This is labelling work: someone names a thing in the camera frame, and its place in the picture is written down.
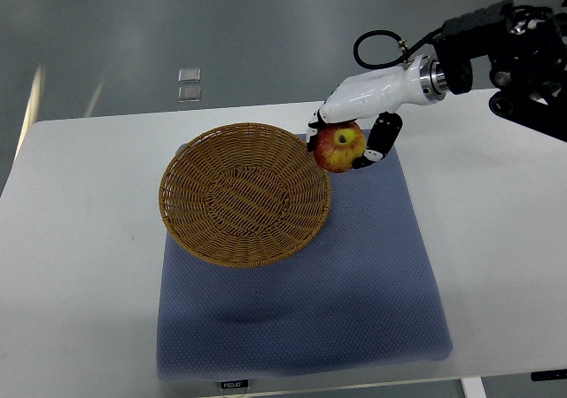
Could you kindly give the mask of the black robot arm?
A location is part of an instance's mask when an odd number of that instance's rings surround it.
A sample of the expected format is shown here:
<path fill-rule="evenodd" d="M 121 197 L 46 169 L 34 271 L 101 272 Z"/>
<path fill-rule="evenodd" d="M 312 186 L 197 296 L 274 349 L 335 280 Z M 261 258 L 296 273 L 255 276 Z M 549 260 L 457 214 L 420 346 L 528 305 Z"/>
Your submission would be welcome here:
<path fill-rule="evenodd" d="M 487 57 L 497 116 L 566 139 L 566 14 L 504 0 L 444 22 L 430 38 L 448 89 L 472 88 L 471 61 Z"/>

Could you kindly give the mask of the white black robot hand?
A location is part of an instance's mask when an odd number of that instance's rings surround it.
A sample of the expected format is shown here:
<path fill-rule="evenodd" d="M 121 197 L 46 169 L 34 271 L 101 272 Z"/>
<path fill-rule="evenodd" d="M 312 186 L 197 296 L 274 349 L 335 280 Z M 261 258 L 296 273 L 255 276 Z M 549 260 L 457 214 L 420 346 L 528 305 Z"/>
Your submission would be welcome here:
<path fill-rule="evenodd" d="M 397 109 L 405 104 L 435 104 L 447 92 L 443 70 L 432 56 L 420 56 L 408 67 L 388 67 L 349 77 L 308 123 L 307 150 L 313 153 L 315 139 L 322 129 L 354 121 L 366 137 L 366 150 L 354 160 L 352 168 L 368 167 L 382 160 L 393 148 L 403 125 Z"/>

